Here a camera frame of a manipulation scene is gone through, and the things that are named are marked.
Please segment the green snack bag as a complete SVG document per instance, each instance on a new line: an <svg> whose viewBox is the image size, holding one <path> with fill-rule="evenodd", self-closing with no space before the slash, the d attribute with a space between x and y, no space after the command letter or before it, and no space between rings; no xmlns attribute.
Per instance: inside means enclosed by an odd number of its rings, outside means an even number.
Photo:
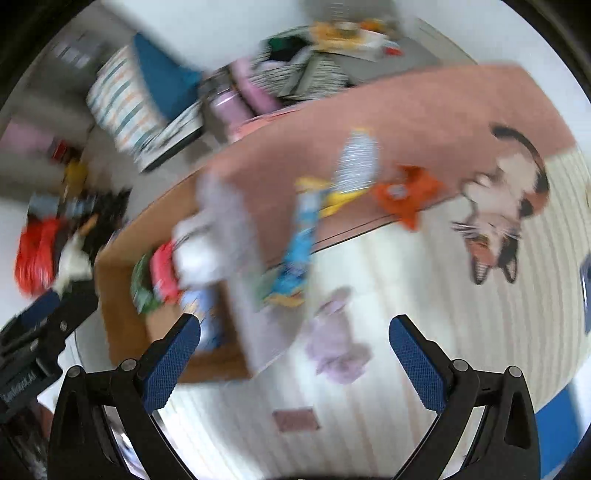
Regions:
<svg viewBox="0 0 591 480"><path fill-rule="evenodd" d="M150 260L150 253L142 255L131 273L130 296L139 315L147 315L162 305L154 293Z"/></svg>

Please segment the red printed snack bag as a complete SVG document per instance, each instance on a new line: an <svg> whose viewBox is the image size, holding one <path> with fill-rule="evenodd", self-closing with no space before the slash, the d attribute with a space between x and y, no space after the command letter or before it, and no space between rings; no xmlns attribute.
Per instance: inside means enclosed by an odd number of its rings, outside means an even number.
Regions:
<svg viewBox="0 0 591 480"><path fill-rule="evenodd" d="M152 254L149 269L153 293L161 303L174 304L180 297L180 289L173 265L174 243L160 245Z"/></svg>

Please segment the orange snack bag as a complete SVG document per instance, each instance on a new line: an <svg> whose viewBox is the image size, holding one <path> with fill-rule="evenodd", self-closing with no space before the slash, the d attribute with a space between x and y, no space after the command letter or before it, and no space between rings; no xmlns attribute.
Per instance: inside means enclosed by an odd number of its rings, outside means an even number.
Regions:
<svg viewBox="0 0 591 480"><path fill-rule="evenodd" d="M378 205L410 231L418 231L420 212L436 199L445 185L427 169L412 165L398 165L394 177L378 182L373 194Z"/></svg>

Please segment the white plush toy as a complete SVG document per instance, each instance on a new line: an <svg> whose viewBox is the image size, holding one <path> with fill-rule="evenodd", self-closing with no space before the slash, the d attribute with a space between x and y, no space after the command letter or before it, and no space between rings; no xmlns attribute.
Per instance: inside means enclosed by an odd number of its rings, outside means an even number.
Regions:
<svg viewBox="0 0 591 480"><path fill-rule="evenodd" d="M82 250L84 237L74 234L65 244L58 262L58 269L51 289L62 296L72 282L92 278L89 256Z"/></svg>

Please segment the cardboard box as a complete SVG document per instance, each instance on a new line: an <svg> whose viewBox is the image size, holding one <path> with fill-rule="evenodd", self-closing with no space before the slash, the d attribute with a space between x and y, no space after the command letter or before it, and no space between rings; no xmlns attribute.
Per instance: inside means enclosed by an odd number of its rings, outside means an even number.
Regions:
<svg viewBox="0 0 591 480"><path fill-rule="evenodd" d="M133 270L162 245L177 292L141 313ZM199 343L183 383L252 378L287 353L301 327L297 310L264 302L270 273L252 218L242 195L211 174L194 173L149 205L101 250L94 272L113 363L139 357L184 311L197 314L207 337L221 327L221 346Z"/></svg>

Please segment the light blue tissue pack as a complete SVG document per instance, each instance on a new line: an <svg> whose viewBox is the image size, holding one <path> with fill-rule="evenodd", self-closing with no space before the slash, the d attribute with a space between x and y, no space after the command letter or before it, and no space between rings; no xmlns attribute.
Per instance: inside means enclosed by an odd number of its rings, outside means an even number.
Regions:
<svg viewBox="0 0 591 480"><path fill-rule="evenodd" d="M225 329L219 307L221 297L216 287L186 290L180 297L180 307L194 315L200 324L200 340L196 352L214 351L225 341Z"/></svg>

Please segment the white lettered pillow bag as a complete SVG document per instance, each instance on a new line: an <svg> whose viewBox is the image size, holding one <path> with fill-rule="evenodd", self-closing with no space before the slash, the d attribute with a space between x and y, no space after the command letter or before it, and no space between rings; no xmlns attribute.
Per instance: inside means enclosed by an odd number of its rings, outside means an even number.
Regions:
<svg viewBox="0 0 591 480"><path fill-rule="evenodd" d="M228 280L228 252L211 211L202 210L172 229L173 265L182 289L205 287Z"/></svg>

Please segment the blue yellow snack bag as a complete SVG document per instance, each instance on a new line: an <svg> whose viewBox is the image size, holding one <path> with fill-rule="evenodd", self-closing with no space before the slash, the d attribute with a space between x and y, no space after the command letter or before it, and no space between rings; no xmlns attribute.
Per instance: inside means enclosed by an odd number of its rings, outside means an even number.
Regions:
<svg viewBox="0 0 591 480"><path fill-rule="evenodd" d="M273 280L266 303L297 308L304 303L304 287L311 264L311 249L315 245L315 230L320 220L329 182L301 177L295 183L293 234L283 255L279 272Z"/></svg>

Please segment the lilac crumpled cloth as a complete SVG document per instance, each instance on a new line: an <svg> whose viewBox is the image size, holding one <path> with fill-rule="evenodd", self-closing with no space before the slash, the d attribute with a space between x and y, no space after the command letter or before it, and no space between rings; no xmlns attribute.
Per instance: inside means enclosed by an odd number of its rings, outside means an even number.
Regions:
<svg viewBox="0 0 591 480"><path fill-rule="evenodd" d="M308 322L304 351L315 364L315 373L337 384L352 384L366 371L372 359L368 344L356 342L346 307L352 289L339 287Z"/></svg>

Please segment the checked blue pillow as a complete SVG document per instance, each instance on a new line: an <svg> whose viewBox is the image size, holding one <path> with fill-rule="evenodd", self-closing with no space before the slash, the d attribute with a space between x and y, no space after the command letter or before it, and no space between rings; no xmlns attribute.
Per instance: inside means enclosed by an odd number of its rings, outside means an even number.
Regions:
<svg viewBox="0 0 591 480"><path fill-rule="evenodd" d="M197 101L201 73L137 33L99 69L86 102L118 151L139 149Z"/></svg>

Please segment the pink suitcase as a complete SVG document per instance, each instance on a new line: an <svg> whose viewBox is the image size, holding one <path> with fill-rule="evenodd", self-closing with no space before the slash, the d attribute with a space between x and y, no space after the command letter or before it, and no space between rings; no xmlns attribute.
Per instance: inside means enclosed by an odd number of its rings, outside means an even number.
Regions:
<svg viewBox="0 0 591 480"><path fill-rule="evenodd" d="M249 79L252 64L239 58L209 75L200 94L213 117L221 122L229 142L242 137L242 128L259 117L279 111L280 101Z"/></svg>

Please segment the pink cat rug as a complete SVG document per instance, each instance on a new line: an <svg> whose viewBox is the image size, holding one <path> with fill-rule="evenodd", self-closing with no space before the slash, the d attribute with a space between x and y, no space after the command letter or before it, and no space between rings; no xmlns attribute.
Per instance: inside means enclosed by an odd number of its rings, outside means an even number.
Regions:
<svg viewBox="0 0 591 480"><path fill-rule="evenodd" d="M353 129L377 139L373 187L391 180L398 165L419 166L445 185L423 210L458 196L468 201L468 217L452 227L476 284L493 270L516 280L524 223L550 198L545 162L575 143L552 102L514 65L408 73L304 103L224 148L200 172L242 195L263 266L283 262L297 179L318 178L331 188ZM398 222L378 205L373 187L334 215L320 216L311 253Z"/></svg>

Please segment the patterned tote bag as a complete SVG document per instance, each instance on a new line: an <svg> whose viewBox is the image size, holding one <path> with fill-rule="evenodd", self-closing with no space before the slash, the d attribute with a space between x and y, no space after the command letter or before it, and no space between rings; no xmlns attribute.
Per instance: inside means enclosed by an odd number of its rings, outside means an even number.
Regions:
<svg viewBox="0 0 591 480"><path fill-rule="evenodd" d="M331 97L353 86L331 55L301 35L267 39L250 60L249 81L283 103Z"/></svg>

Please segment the grey chair with clutter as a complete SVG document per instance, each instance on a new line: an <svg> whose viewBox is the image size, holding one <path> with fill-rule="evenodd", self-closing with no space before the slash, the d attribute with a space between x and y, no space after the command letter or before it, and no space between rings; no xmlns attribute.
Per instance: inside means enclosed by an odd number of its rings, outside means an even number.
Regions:
<svg viewBox="0 0 591 480"><path fill-rule="evenodd" d="M356 85L441 64L403 33L392 1L304 1L303 6L315 50L332 56Z"/></svg>

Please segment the yellow snack pile on chair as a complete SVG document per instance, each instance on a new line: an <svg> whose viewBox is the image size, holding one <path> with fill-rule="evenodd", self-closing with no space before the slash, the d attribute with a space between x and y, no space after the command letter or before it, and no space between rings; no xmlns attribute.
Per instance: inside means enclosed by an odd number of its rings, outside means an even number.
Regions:
<svg viewBox="0 0 591 480"><path fill-rule="evenodd" d="M314 48L322 53L376 62L403 56L400 44L390 36L382 20L315 22L308 28Z"/></svg>

